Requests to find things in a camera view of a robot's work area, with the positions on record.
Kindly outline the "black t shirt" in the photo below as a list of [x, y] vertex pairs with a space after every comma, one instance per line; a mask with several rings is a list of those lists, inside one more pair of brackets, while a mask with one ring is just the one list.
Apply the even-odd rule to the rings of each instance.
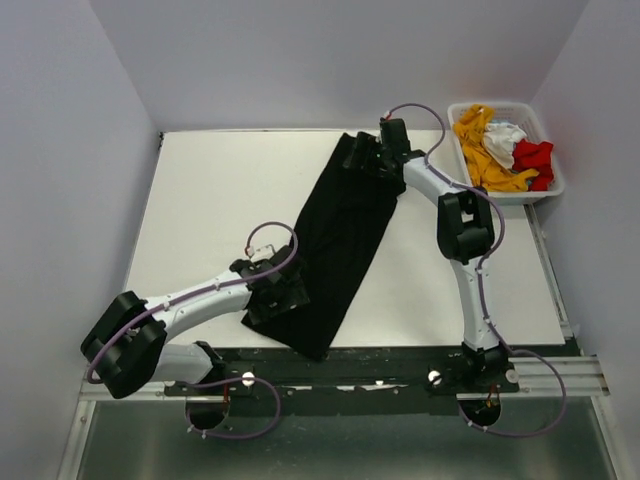
[[314, 361], [329, 350], [405, 190], [342, 167], [355, 137], [340, 137], [294, 226], [309, 303], [262, 324], [242, 319]]

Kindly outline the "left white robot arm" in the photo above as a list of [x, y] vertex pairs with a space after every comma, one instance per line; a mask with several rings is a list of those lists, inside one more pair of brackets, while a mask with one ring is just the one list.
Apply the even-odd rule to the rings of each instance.
[[89, 377], [122, 399], [152, 381], [188, 383], [201, 395], [222, 380], [221, 359], [205, 342], [174, 343], [177, 336], [216, 317], [246, 312], [265, 323], [308, 303], [304, 259], [289, 245], [270, 257], [238, 259], [199, 285], [156, 297], [118, 294], [82, 341]]

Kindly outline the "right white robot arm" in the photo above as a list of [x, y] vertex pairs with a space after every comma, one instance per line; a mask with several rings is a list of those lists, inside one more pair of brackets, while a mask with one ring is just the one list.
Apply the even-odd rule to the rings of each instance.
[[411, 147], [405, 122], [382, 119], [380, 133], [359, 132], [342, 166], [397, 187], [410, 187], [437, 208], [436, 240], [455, 274], [463, 312], [461, 358], [449, 376], [433, 382], [462, 383], [480, 392], [496, 380], [505, 361], [488, 311], [485, 262], [495, 242], [488, 196], [462, 185], [431, 164], [429, 154]]

